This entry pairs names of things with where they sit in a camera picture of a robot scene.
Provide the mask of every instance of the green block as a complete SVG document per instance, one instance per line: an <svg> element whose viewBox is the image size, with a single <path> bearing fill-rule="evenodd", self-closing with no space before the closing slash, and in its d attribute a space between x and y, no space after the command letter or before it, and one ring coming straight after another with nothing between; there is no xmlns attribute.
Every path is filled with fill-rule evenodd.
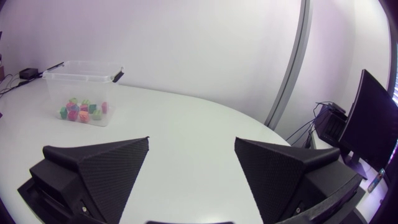
<svg viewBox="0 0 398 224"><path fill-rule="evenodd" d="M83 100L81 102L82 105L90 105L90 101L89 100Z"/></svg>
<svg viewBox="0 0 398 224"><path fill-rule="evenodd" d="M101 110L95 110L93 115L92 115L93 120L99 121L102 119L102 111Z"/></svg>
<svg viewBox="0 0 398 224"><path fill-rule="evenodd" d="M88 106L88 113L92 114L94 111L97 110L97 105L89 105Z"/></svg>
<svg viewBox="0 0 398 224"><path fill-rule="evenodd" d="M67 108L63 106L63 107L61 108L61 110L60 110L60 114L61 114L61 118L62 118L62 119L66 119L67 116L68 116L68 110L67 110Z"/></svg>
<svg viewBox="0 0 398 224"><path fill-rule="evenodd" d="M69 100L69 102L70 102L70 103L77 104L77 99L73 97L72 99Z"/></svg>

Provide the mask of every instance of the pink block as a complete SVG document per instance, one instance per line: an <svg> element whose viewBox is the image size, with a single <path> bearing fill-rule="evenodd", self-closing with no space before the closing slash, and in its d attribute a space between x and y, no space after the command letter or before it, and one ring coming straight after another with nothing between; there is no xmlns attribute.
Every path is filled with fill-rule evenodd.
<svg viewBox="0 0 398 224"><path fill-rule="evenodd" d="M67 110L71 111L74 105L75 105L75 103L68 103L67 104Z"/></svg>
<svg viewBox="0 0 398 224"><path fill-rule="evenodd" d="M77 116L78 116L78 113L79 113L79 112L77 112L77 111L69 111L69 113L68 113L68 119L69 119L70 121L76 121Z"/></svg>
<svg viewBox="0 0 398 224"><path fill-rule="evenodd" d="M80 111L88 111L88 105L81 105Z"/></svg>
<svg viewBox="0 0 398 224"><path fill-rule="evenodd" d="M102 113L106 114L108 112L108 103L107 102L102 103L101 107L102 107Z"/></svg>

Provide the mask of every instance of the container handle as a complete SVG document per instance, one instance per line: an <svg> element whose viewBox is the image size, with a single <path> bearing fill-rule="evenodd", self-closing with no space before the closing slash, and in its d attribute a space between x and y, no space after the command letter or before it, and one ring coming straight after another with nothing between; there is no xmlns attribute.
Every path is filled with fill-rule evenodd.
<svg viewBox="0 0 398 224"><path fill-rule="evenodd" d="M120 71L112 80L112 82L116 83L119 81L119 79L124 75L122 71Z"/></svg>

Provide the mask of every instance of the colorful block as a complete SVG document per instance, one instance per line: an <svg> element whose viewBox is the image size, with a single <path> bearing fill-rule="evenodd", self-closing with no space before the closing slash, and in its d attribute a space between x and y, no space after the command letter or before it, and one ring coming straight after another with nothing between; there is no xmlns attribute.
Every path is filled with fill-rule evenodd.
<svg viewBox="0 0 398 224"><path fill-rule="evenodd" d="M96 120L96 121L101 120L102 119L102 111L94 110L92 118L93 118L93 120Z"/></svg>
<svg viewBox="0 0 398 224"><path fill-rule="evenodd" d="M79 112L79 118L81 122L87 123L90 121L90 115L88 114L87 111L81 111Z"/></svg>
<svg viewBox="0 0 398 224"><path fill-rule="evenodd" d="M69 103L77 104L77 99L76 98L72 98L72 99L69 100Z"/></svg>
<svg viewBox="0 0 398 224"><path fill-rule="evenodd" d="M80 108L79 108L78 105L73 105L73 106L70 108L70 110L79 112L79 111L80 111Z"/></svg>
<svg viewBox="0 0 398 224"><path fill-rule="evenodd" d="M68 110L66 107L62 107L60 110L61 118L66 119L68 117Z"/></svg>
<svg viewBox="0 0 398 224"><path fill-rule="evenodd" d="M71 111L72 110L72 106L76 105L76 103L68 103L67 104L67 110Z"/></svg>
<svg viewBox="0 0 398 224"><path fill-rule="evenodd" d="M82 105L90 105L90 101L89 100L83 100L81 102Z"/></svg>
<svg viewBox="0 0 398 224"><path fill-rule="evenodd" d="M88 106L88 112L90 114L94 113L94 110L97 110L97 105L89 105Z"/></svg>
<svg viewBox="0 0 398 224"><path fill-rule="evenodd" d="M102 107L102 113L106 114L108 112L108 103L107 102L102 103L101 107Z"/></svg>
<svg viewBox="0 0 398 224"><path fill-rule="evenodd" d="M88 105L81 105L80 111L87 111L88 112Z"/></svg>
<svg viewBox="0 0 398 224"><path fill-rule="evenodd" d="M76 121L78 114L79 114L79 112L77 112L77 111L69 111L68 119L70 121Z"/></svg>

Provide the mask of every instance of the gray pillar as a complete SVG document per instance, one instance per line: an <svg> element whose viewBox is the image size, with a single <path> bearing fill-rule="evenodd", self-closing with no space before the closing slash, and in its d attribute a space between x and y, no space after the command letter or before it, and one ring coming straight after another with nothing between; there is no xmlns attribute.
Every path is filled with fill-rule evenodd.
<svg viewBox="0 0 398 224"><path fill-rule="evenodd" d="M312 1L302 0L300 17L298 19L297 33L294 40L292 55L285 72L285 77L280 85L277 98L264 123L268 128L275 130L282 114L292 95L300 69L303 64L305 50L307 49L312 20Z"/></svg>

